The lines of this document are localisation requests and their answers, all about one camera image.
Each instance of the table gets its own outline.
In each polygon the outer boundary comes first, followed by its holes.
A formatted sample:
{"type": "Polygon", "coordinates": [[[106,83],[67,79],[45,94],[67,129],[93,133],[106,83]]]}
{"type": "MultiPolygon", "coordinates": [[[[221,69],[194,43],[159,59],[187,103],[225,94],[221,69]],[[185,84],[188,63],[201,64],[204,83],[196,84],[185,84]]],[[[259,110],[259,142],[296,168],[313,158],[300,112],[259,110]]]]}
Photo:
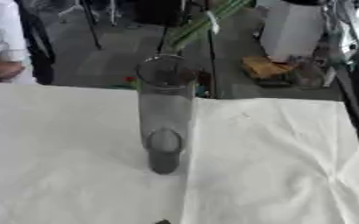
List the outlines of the table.
{"type": "Polygon", "coordinates": [[[186,173],[149,171],[136,99],[0,84],[0,223],[179,223],[186,173]]]}
{"type": "Polygon", "coordinates": [[[0,223],[359,223],[359,144],[341,103],[196,108],[189,166],[159,176],[136,92],[0,84],[0,223]]]}

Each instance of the green bamboo stick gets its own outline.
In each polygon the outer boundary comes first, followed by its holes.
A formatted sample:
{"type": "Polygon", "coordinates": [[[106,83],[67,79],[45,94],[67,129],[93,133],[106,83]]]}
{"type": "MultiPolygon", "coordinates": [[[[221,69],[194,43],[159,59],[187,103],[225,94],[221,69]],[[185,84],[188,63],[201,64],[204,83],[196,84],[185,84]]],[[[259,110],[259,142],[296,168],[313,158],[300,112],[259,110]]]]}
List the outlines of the green bamboo stick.
{"type": "MultiPolygon", "coordinates": [[[[217,14],[221,14],[221,11],[225,11],[227,8],[229,8],[230,6],[232,6],[233,4],[237,4],[242,2],[243,0],[228,0],[228,1],[224,1],[220,4],[218,4],[218,6],[214,9],[212,9],[212,12],[217,15],[217,14]]],[[[203,25],[206,25],[209,21],[209,18],[207,17],[207,15],[202,15],[198,18],[196,18],[193,22],[191,22],[190,24],[186,24],[180,28],[177,28],[173,31],[171,31],[169,33],[169,37],[176,37],[176,38],[180,38],[180,36],[186,36],[188,33],[190,32],[194,32],[195,30],[199,29],[200,27],[202,27],[203,25]]]]}
{"type": "MultiPolygon", "coordinates": [[[[248,4],[249,2],[250,1],[240,1],[238,4],[232,5],[232,7],[228,7],[225,11],[221,12],[221,14],[219,15],[220,19],[222,20],[231,16],[233,13],[241,9],[245,4],[248,4]]],[[[182,38],[176,38],[173,42],[171,42],[170,46],[174,50],[178,51],[184,48],[190,42],[193,42],[195,39],[197,39],[201,32],[206,32],[209,29],[211,29],[211,23],[208,20],[208,25],[202,26],[199,30],[192,33],[188,33],[186,36],[182,36],[182,38]]]]}
{"type": "MultiPolygon", "coordinates": [[[[238,8],[240,6],[242,6],[243,4],[246,4],[246,3],[247,2],[243,1],[243,0],[227,1],[224,4],[225,7],[219,8],[219,11],[217,11],[216,9],[212,10],[212,12],[215,14],[215,16],[218,19],[222,19],[222,18],[226,17],[227,13],[231,14],[232,10],[236,11],[236,10],[238,10],[238,8]]],[[[182,31],[183,29],[178,29],[177,33],[179,33],[179,34],[177,36],[171,35],[171,37],[168,39],[167,43],[172,44],[173,42],[177,42],[178,39],[183,39],[184,37],[188,36],[189,33],[197,32],[200,29],[204,30],[203,27],[206,27],[206,26],[210,27],[211,26],[210,20],[209,20],[207,15],[205,15],[202,18],[198,18],[198,19],[199,19],[199,21],[196,21],[196,24],[194,24],[194,22],[192,22],[190,25],[188,25],[186,27],[185,31],[182,31]]]]}

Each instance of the glass cylinder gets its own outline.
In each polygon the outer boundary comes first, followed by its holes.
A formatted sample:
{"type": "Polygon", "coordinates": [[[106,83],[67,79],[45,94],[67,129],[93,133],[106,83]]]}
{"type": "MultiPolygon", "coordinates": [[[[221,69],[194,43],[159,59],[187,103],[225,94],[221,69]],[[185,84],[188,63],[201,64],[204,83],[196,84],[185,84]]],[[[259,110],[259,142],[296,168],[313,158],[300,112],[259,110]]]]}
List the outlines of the glass cylinder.
{"type": "Polygon", "coordinates": [[[180,56],[159,55],[137,67],[140,132],[150,167],[174,172],[192,128],[196,74],[180,56]]]}

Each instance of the white shirt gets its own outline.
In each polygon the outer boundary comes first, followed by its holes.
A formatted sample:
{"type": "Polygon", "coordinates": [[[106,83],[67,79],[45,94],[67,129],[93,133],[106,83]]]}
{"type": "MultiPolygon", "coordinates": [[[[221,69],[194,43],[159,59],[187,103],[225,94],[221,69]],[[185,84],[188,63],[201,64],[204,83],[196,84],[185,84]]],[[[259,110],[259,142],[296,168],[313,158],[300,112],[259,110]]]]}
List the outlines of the white shirt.
{"type": "Polygon", "coordinates": [[[18,6],[12,0],[0,0],[0,59],[23,61],[25,70],[6,82],[36,83],[32,76],[30,55],[27,51],[18,6]]]}

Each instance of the gray floor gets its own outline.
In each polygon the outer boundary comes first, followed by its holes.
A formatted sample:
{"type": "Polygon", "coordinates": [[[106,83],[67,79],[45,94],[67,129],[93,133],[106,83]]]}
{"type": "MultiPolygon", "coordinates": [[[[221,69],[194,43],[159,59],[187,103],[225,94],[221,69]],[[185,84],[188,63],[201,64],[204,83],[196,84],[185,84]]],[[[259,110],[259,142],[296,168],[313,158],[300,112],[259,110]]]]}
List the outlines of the gray floor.
{"type": "MultiPolygon", "coordinates": [[[[126,84],[124,78],[135,76],[137,63],[155,53],[162,28],[145,25],[137,30],[126,29],[128,21],[120,20],[112,27],[106,17],[96,26],[103,50],[93,45],[88,26],[81,12],[72,13],[67,23],[61,24],[53,15],[41,14],[53,40],[58,62],[55,65],[55,85],[109,88],[126,84]]],[[[337,87],[319,90],[292,88],[266,89],[256,86],[240,68],[243,56],[263,55],[262,47],[252,38],[252,31],[260,23],[254,10],[241,10],[221,23],[222,30],[215,36],[217,83],[220,98],[241,99],[276,97],[295,99],[340,99],[337,87]]],[[[185,51],[186,59],[210,69],[208,44],[202,38],[185,51]]]]}

